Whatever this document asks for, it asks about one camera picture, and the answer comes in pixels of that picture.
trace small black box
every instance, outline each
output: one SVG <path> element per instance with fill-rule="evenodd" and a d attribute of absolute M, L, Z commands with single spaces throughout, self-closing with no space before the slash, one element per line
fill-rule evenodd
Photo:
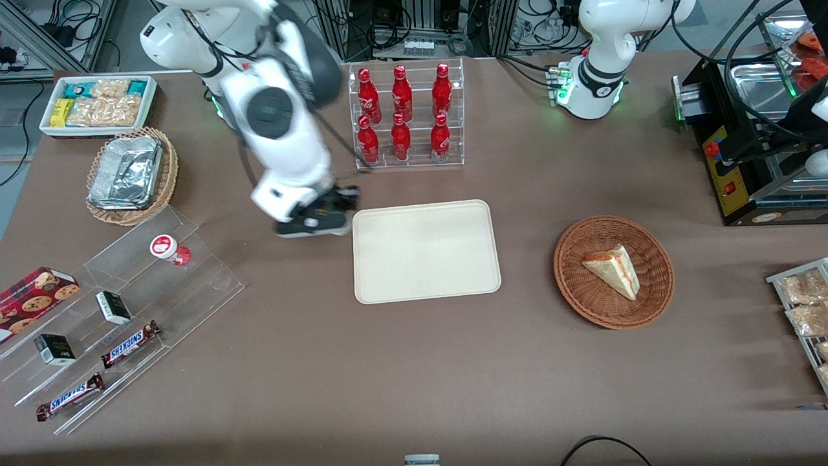
<path fill-rule="evenodd" d="M 120 296 L 104 290 L 96 294 L 95 298 L 98 300 L 98 307 L 101 308 L 103 318 L 117 325 L 127 325 L 129 323 L 131 317 Z"/>
<path fill-rule="evenodd" d="M 46 364 L 68 366 L 75 362 L 75 355 L 72 353 L 72 348 L 69 347 L 66 337 L 41 333 L 35 338 L 35 346 Z"/>

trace yellow label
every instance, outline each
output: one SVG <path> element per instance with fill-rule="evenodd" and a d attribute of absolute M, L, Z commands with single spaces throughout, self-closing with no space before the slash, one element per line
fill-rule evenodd
<path fill-rule="evenodd" d="M 716 139 L 724 139 L 726 137 L 727 131 L 725 131 L 725 127 L 723 126 L 705 141 L 702 148 L 706 147 L 708 143 L 715 142 Z M 718 160 L 716 160 L 716 158 L 706 157 L 706 155 L 705 160 L 707 161 L 707 167 L 710 169 L 710 178 L 713 179 L 716 197 L 719 198 L 719 204 L 722 207 L 722 212 L 726 216 L 736 212 L 750 201 L 750 198 L 748 197 L 748 188 L 744 186 L 742 172 L 739 170 L 739 167 L 734 168 L 728 174 L 720 177 L 719 174 L 716 173 L 716 162 L 718 162 Z M 731 183 L 733 183 L 731 185 L 733 187 L 733 192 L 728 194 L 726 187 Z"/>
<path fill-rule="evenodd" d="M 72 99 L 58 99 L 55 102 L 55 109 L 52 110 L 52 116 L 49 119 L 49 125 L 52 128 L 63 128 L 66 126 L 66 117 L 72 111 L 72 106 L 75 101 Z"/>

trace red cookie box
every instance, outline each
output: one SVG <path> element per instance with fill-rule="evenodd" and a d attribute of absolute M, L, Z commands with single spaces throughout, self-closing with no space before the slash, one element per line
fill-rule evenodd
<path fill-rule="evenodd" d="M 0 344 L 80 289 L 71 275 L 40 267 L 0 293 Z"/>

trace cookie box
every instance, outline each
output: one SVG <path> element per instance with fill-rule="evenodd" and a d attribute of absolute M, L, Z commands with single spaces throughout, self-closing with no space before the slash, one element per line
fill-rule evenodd
<path fill-rule="evenodd" d="M 80 290 L 77 280 L 40 267 L 0 293 L 0 344 Z"/>
<path fill-rule="evenodd" d="M 51 117 L 55 111 L 55 106 L 59 104 L 60 100 L 65 99 L 66 90 L 72 85 L 82 85 L 90 81 L 99 79 L 118 79 L 131 81 L 146 81 L 147 86 L 143 89 L 141 96 L 141 105 L 138 108 L 138 115 L 135 118 L 135 124 L 132 126 L 108 126 L 108 127 L 70 127 L 70 126 L 52 126 Z M 67 76 L 60 78 L 55 82 L 55 88 L 52 90 L 49 104 L 43 112 L 41 118 L 41 132 L 52 138 L 103 138 L 112 136 L 114 134 L 126 133 L 134 129 L 143 128 L 149 119 L 152 105 L 156 96 L 156 88 L 158 84 L 149 75 L 83 75 L 83 76 Z"/>

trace black machine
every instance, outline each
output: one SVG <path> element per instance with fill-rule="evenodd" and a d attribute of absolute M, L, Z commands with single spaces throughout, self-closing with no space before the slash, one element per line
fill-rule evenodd
<path fill-rule="evenodd" d="M 726 59 L 702 60 L 681 83 L 674 78 L 677 116 L 693 127 L 705 152 L 728 226 L 828 223 L 828 177 L 805 169 L 813 153 L 828 147 L 828 122 L 811 112 L 828 96 L 828 76 L 798 79 L 804 58 L 824 53 L 797 40 L 811 32 L 810 22 L 828 46 L 828 2 L 802 0 L 802 6 L 804 12 L 777 6 L 759 15 L 767 54 L 745 59 L 731 51 Z"/>

